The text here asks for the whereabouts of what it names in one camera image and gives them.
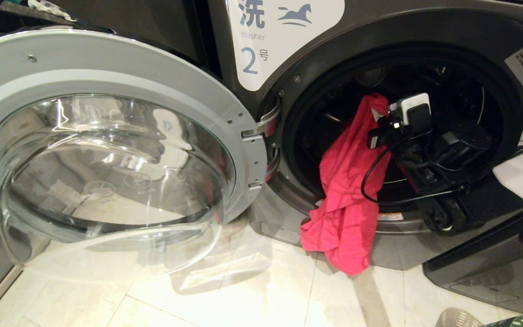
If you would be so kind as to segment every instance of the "green object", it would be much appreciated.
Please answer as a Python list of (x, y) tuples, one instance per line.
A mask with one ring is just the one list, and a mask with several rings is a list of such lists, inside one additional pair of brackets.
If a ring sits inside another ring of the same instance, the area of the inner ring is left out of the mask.
[(523, 327), (523, 315), (483, 325), (483, 327)]

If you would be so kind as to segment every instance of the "front-loading washer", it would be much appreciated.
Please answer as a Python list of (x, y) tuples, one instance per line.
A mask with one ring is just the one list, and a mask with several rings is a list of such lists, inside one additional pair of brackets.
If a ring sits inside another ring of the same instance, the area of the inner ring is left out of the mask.
[[(258, 233), (301, 244), (300, 225), (324, 197), (320, 158), (370, 92), (392, 102), (429, 93), (444, 120), (473, 120), (494, 139), (465, 176), (469, 188), (449, 199), (455, 225), (434, 228), (415, 203), (380, 207), (372, 264), (409, 269), (523, 209), (490, 173), (523, 148), (523, 2), (209, 5), (224, 83), (258, 120), (280, 120), (266, 139), (274, 176), (247, 211)], [(379, 199), (413, 197), (404, 179), (390, 165)]]
[(212, 72), (206, 2), (56, 4), (0, 1), (0, 241), (75, 281), (196, 262), (267, 165), (268, 131)]

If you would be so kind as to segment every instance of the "black cable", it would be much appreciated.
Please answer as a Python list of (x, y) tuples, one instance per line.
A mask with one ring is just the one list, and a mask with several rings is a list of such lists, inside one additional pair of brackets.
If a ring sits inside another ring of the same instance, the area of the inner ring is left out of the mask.
[(389, 151), (391, 151), (392, 149), (396, 148), (398, 145), (401, 145), (401, 143), (405, 142), (406, 140), (407, 139), (403, 139), (403, 140), (401, 140), (401, 141), (391, 145), (390, 147), (387, 147), (384, 151), (382, 151), (382, 153), (380, 153), (380, 155), (378, 155), (378, 157), (375, 159), (375, 161), (370, 166), (369, 170), (367, 170), (367, 173), (365, 174), (365, 178), (363, 178), (363, 182), (360, 185), (360, 191), (362, 192), (363, 197), (365, 197), (365, 199), (367, 199), (367, 200), (369, 200), (371, 202), (374, 202), (374, 203), (376, 203), (378, 205), (384, 205), (384, 206), (390, 207), (392, 205), (401, 205), (401, 204), (405, 204), (405, 203), (411, 203), (413, 201), (418, 201), (420, 199), (426, 199), (426, 198), (430, 198), (430, 197), (437, 197), (439, 195), (451, 194), (451, 193), (455, 193), (455, 192), (459, 191), (459, 189), (457, 189), (457, 190), (449, 190), (449, 191), (443, 191), (443, 192), (439, 192), (439, 193), (422, 195), (420, 197), (414, 197), (414, 198), (408, 198), (408, 199), (400, 199), (400, 200), (397, 200), (397, 201), (389, 201), (389, 202), (378, 201), (377, 199), (371, 198), (366, 193), (365, 187), (366, 187), (366, 184), (367, 184), (367, 180), (369, 179), (369, 176), (372, 173), (372, 170), (376, 167), (376, 165), (378, 165), (380, 160), (382, 160), (382, 158), (387, 153), (389, 153)]
[(429, 162), (431, 163), (431, 165), (434, 165), (435, 167), (439, 168), (439, 169), (442, 169), (442, 170), (445, 170), (447, 172), (458, 172), (460, 170), (463, 170), (465, 168), (465, 165), (464, 166), (461, 166), (460, 168), (457, 168), (457, 169), (451, 169), (451, 168), (447, 168), (443, 165), (441, 165), (440, 163), (437, 163), (433, 160), (431, 160), (431, 156), (429, 155), (429, 151), (427, 151), (427, 148), (429, 147), (429, 144), (425, 146), (425, 155), (427, 155), (427, 157), (429, 158)]

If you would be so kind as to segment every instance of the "pink cloth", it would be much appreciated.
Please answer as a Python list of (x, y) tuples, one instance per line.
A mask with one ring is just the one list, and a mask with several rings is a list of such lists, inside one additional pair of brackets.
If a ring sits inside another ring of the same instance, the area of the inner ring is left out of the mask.
[[(301, 226), (301, 243), (307, 251), (323, 251), (328, 261), (348, 275), (361, 273), (370, 263), (370, 249), (378, 222), (378, 205), (360, 191), (363, 178), (385, 147), (369, 149), (369, 131), (377, 128), (372, 109), (385, 114), (388, 101), (380, 94), (366, 95), (352, 124), (330, 146), (320, 162), (326, 199), (310, 211), (311, 221)], [(376, 198), (385, 179), (390, 154), (369, 176), (365, 186)]]

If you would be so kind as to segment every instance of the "tile floor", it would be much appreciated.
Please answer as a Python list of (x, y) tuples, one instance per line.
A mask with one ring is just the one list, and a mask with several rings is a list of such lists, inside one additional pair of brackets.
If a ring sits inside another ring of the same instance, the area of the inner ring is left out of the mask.
[(421, 267), (347, 277), (322, 254), (239, 219), (205, 259), (150, 281), (74, 284), (24, 272), (0, 300), (0, 327), (435, 327), (449, 308), (483, 323), (517, 315), (436, 287)]

